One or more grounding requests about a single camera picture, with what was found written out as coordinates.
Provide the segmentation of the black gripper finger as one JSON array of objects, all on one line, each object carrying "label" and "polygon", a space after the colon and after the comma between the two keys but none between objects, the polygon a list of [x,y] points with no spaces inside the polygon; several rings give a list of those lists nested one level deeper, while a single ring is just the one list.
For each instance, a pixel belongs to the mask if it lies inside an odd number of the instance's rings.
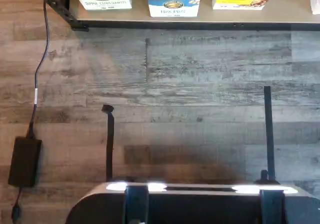
[{"label": "black gripper finger", "polygon": [[125,190],[124,223],[147,224],[149,190],[147,186],[128,186]]},{"label": "black gripper finger", "polygon": [[285,194],[283,190],[259,192],[262,224],[285,224]]}]

